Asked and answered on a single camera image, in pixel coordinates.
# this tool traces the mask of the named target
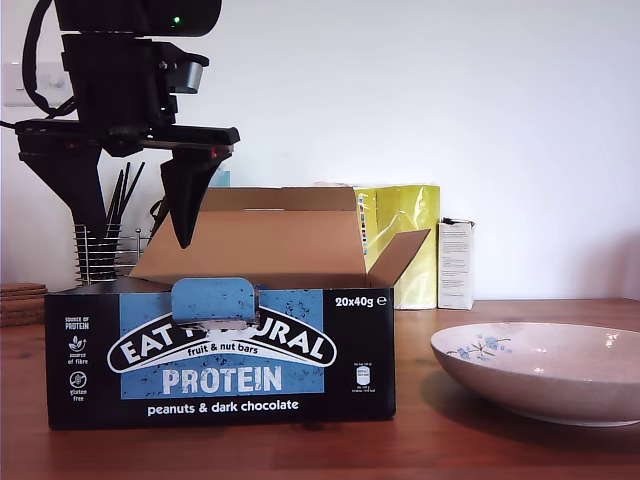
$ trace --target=white bowl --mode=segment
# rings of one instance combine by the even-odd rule
[[[455,380],[500,406],[548,422],[640,422],[640,333],[552,323],[486,323],[431,337]]]

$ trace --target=stacked coasters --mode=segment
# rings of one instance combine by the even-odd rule
[[[0,285],[0,327],[44,323],[47,287],[39,283]]]

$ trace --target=metal wire basket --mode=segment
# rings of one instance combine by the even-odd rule
[[[78,286],[113,282],[135,267],[150,238],[142,236],[139,228],[134,236],[121,235],[121,229],[119,224],[109,225],[105,238],[97,239],[86,226],[74,225]]]

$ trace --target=wooden table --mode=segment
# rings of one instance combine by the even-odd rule
[[[585,429],[521,418],[440,369],[431,334],[504,319],[640,331],[640,302],[477,302],[471,312],[398,313],[398,414],[371,423],[51,432],[44,330],[3,329],[2,479],[640,478],[640,425]]]

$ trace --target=yellow package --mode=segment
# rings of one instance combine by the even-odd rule
[[[367,270],[396,233],[430,228],[424,245],[395,288],[395,307],[435,308],[438,303],[436,227],[440,219],[440,187],[403,185],[356,187]]]

